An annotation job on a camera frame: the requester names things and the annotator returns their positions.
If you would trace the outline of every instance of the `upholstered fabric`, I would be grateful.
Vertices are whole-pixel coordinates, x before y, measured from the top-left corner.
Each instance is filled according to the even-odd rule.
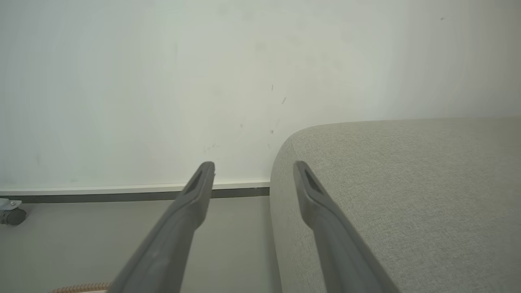
[[[270,187],[282,289],[325,292],[296,160],[402,292],[521,290],[521,118],[341,123],[292,135]]]

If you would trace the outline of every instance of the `furniture caster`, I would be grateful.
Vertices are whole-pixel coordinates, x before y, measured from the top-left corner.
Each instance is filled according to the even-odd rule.
[[[25,221],[27,212],[18,208],[19,200],[0,199],[0,224],[19,225]]]

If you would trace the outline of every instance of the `floor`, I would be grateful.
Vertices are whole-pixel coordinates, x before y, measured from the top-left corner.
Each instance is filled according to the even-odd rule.
[[[171,201],[26,204],[0,225],[0,291],[110,282]],[[269,197],[211,199],[181,292],[278,293]]]

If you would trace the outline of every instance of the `sofa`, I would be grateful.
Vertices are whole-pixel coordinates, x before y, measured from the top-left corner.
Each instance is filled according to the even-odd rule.
[[[282,291],[326,292],[295,161],[401,292],[521,291],[521,118],[339,123],[288,138],[270,185]]]

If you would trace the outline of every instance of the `caster wheel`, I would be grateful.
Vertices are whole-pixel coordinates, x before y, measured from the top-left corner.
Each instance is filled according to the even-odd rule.
[[[0,224],[19,225],[25,221],[27,213],[19,208],[10,211],[0,211]]]

